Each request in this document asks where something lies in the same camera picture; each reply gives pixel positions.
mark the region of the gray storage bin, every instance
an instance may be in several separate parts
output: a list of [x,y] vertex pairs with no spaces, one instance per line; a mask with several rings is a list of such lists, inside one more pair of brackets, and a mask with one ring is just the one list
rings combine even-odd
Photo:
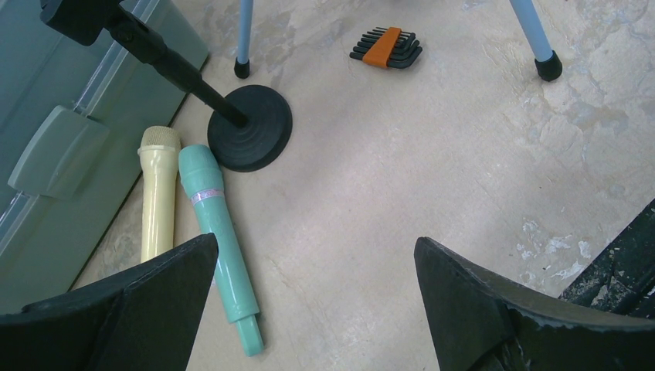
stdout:
[[[170,0],[121,3],[194,66],[205,44]],[[184,93],[114,43],[89,47],[0,2],[0,313],[69,289],[141,170],[144,130]]]

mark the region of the black rubber foot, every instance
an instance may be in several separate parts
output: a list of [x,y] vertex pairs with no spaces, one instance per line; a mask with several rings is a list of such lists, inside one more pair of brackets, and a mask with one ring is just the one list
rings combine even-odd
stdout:
[[254,172],[282,153],[291,136],[289,104],[269,87],[248,85],[227,94],[226,100],[248,117],[243,128],[214,112],[207,140],[216,161],[236,172]]
[[239,63],[239,60],[234,60],[234,74],[240,79],[247,79],[250,76],[250,60],[244,64]]
[[553,50],[553,55],[545,62],[535,60],[537,73],[544,81],[553,81],[562,75],[562,61],[559,60],[557,53]]

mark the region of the beige stone floor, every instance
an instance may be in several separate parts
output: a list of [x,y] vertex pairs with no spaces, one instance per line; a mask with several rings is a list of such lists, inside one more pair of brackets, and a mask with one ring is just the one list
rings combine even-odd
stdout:
[[[226,172],[266,351],[243,355],[212,288],[190,370],[438,369],[417,237],[556,296],[655,198],[648,0],[536,1],[565,64],[554,83],[506,0],[256,2],[246,82],[238,1],[175,2],[209,45],[207,81],[271,86],[295,125],[272,165]],[[415,32],[416,65],[350,60],[374,26]],[[187,99],[184,145],[206,143],[210,114]],[[138,262],[141,196],[138,183],[78,286]],[[181,243],[199,233],[181,187],[176,207]]]

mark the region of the toy microphone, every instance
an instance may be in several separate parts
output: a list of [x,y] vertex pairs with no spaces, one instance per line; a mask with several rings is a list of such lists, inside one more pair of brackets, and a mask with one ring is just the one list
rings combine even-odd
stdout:
[[179,165],[182,186],[191,199],[200,230],[214,233],[219,243],[214,279],[227,320],[236,325],[243,351],[248,357],[254,356],[264,348],[255,319],[260,307],[229,218],[219,164],[207,146],[191,145],[180,152]]
[[173,248],[175,180],[180,136],[165,126],[146,129],[138,150],[144,173],[141,263]]

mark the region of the tripod leg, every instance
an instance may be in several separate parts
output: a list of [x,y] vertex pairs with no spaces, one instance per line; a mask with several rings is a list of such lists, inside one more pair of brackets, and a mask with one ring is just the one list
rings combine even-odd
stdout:
[[510,3],[535,54],[537,73],[546,81],[557,79],[562,74],[562,62],[548,43],[532,0],[510,0]]
[[241,0],[239,10],[239,46],[237,49],[236,62],[234,63],[234,74],[245,79],[250,76],[250,29],[253,24],[253,0]]

